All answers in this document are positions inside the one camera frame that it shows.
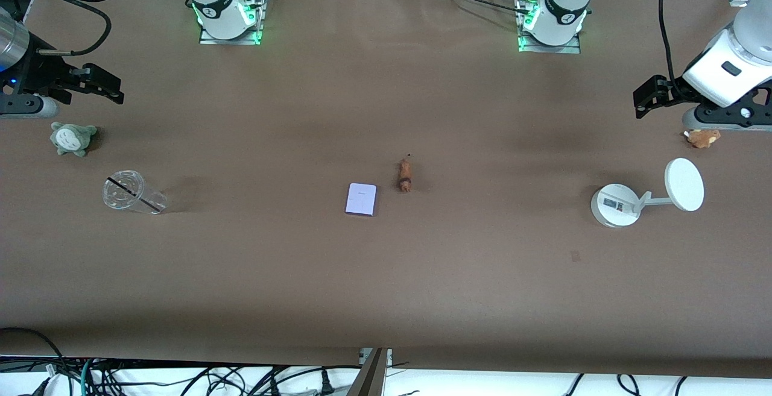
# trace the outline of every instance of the brown object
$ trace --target brown object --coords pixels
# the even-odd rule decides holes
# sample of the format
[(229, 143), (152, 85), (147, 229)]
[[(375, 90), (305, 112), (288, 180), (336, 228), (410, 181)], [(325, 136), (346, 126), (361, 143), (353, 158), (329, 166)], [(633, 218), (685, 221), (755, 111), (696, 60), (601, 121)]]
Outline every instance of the brown object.
[(413, 172), (410, 171), (410, 162), (407, 158), (403, 158), (399, 162), (399, 179), (397, 184), (402, 192), (409, 193), (411, 188), (413, 188)]
[[(199, 45), (184, 1), (99, 3), (110, 37), (66, 60), (122, 78), (126, 103), (62, 105), (105, 129), (86, 159), (51, 151), (50, 121), (0, 122), (3, 327), (72, 357), (334, 365), (375, 345), (412, 368), (772, 376), (772, 206), (748, 192), (772, 177), (768, 133), (698, 154), (700, 211), (619, 230), (590, 212), (617, 179), (665, 195), (689, 154), (685, 108), (632, 119), (664, 67), (657, 0), (592, 0), (576, 55), (517, 52), (511, 12), (464, 0), (271, 0), (261, 45)], [(673, 60), (736, 10), (665, 0)], [(27, 25), (66, 49), (104, 28), (58, 0)], [(389, 198), (394, 147), (431, 160), (431, 192)], [(168, 213), (105, 206), (125, 168)], [(340, 210), (351, 181), (388, 188), (377, 218)]]
[(721, 138), (718, 130), (693, 130), (683, 133), (689, 143), (697, 149), (710, 147), (716, 140)]

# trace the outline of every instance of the figurine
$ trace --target figurine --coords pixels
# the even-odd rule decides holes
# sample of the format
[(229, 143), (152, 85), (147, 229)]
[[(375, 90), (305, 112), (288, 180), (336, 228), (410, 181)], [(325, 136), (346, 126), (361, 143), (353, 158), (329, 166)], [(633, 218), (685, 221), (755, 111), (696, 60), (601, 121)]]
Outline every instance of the figurine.
[(399, 162), (399, 178), (397, 179), (397, 185), (402, 192), (409, 193), (413, 189), (413, 172), (410, 168), (410, 163), (407, 158), (403, 158)]
[(86, 147), (91, 143), (91, 137), (97, 133), (97, 127), (79, 127), (61, 122), (53, 122), (51, 129), (51, 142), (56, 146), (56, 152), (60, 155), (73, 152), (78, 157), (86, 156)]
[(697, 149), (705, 149), (715, 143), (716, 140), (721, 138), (721, 133), (718, 130), (693, 130), (692, 132), (684, 132), (686, 140)]

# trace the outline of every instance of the brown plush toy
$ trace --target brown plush toy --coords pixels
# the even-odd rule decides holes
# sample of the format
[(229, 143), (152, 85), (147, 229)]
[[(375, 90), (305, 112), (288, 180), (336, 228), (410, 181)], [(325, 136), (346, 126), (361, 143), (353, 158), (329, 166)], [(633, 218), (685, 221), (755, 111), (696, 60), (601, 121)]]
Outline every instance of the brown plush toy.
[(711, 144), (721, 138), (721, 133), (718, 130), (685, 131), (683, 135), (686, 136), (686, 141), (689, 141), (689, 143), (697, 149), (710, 147)]

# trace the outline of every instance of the card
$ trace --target card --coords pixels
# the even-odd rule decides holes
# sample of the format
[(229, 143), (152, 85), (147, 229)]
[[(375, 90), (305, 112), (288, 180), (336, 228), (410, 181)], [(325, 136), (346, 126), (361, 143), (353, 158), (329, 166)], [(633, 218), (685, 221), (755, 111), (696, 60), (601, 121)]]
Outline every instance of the card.
[(348, 186), (346, 213), (373, 216), (375, 212), (375, 185), (351, 184)]

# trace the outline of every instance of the plastic cup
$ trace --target plastic cup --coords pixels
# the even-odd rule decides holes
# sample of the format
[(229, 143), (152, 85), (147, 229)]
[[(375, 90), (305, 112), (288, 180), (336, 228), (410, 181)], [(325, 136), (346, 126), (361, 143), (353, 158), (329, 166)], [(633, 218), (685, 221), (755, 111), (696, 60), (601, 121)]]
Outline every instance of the plastic cup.
[(102, 200), (113, 209), (143, 214), (160, 214), (166, 209), (166, 196), (148, 185), (142, 175), (133, 170), (110, 174), (102, 188)]

